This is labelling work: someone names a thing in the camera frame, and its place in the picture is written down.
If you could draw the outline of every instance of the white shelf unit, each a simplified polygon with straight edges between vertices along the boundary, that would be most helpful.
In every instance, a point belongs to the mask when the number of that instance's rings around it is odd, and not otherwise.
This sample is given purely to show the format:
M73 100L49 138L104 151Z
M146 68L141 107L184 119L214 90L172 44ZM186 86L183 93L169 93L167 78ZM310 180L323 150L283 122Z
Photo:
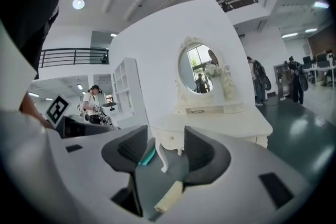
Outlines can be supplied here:
M147 113L143 101L136 60L124 58L113 75L114 100L120 113L116 114L114 123L120 128L136 125L148 126L148 137L152 137Z

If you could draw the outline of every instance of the ornate mirror frame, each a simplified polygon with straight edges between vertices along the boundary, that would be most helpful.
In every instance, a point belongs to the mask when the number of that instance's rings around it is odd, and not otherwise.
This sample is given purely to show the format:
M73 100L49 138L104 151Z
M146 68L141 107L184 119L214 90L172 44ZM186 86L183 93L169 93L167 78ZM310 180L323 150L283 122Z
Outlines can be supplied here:
M188 88L188 86L185 84L183 79L181 78L181 72L180 72L180 59L182 57L182 54L184 51L187 49L188 46L192 45L206 45L209 49L213 51L213 53L216 55L217 60L218 60L218 65L224 69L225 64L223 57L221 53L214 47L209 46L208 42L197 38L197 37L189 37L187 36L183 43L180 45L178 55L177 55L177 63L176 63L176 86L177 86L177 97L178 100L184 103L195 103L200 100L205 100L213 96L212 91L207 92L207 93L197 93L192 91L191 89Z

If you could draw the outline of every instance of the ceiling light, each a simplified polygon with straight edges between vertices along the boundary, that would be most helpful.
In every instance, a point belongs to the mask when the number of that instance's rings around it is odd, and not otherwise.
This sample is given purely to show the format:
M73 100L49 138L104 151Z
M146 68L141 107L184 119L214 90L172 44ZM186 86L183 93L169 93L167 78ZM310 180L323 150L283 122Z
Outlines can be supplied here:
M75 9L82 9L85 6L85 2L84 2L84 0L74 0L72 2L72 6Z
M34 94L34 93L32 93L32 92L30 92L29 95L30 95L30 96L34 96L34 97L40 97L39 95Z
M287 35L283 35L282 38L285 38L285 37L294 37L294 36L297 36L298 33L293 33L293 34L287 34Z
M329 4L324 3L324 2L315 2L314 7L316 7L316 8L329 8Z
M317 30L317 28L312 28L312 29L307 29L305 32L310 33L310 32L315 32L316 30Z

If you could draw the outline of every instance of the hand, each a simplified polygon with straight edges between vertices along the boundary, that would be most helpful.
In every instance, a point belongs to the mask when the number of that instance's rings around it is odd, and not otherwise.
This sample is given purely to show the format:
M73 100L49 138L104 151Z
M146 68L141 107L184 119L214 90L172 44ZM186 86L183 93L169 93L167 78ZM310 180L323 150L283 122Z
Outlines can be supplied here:
M38 119L44 128L54 129L54 127L48 121L46 121L42 117L42 115L38 112L32 98L29 96L28 93L26 93L25 96L23 97L23 100L20 106L20 111L23 114L28 114Z

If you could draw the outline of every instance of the window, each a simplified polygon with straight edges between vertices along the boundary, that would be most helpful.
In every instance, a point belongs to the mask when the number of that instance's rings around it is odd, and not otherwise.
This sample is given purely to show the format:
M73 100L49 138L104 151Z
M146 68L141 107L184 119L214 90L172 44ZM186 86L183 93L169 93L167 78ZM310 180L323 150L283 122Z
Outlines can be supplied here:
M206 89L211 91L212 82L204 75L205 66L211 62L211 58L208 53L209 50L209 47L205 45L199 45L188 51L188 57L190 65L193 69L194 79L198 79L198 74L203 74L203 79L207 82Z

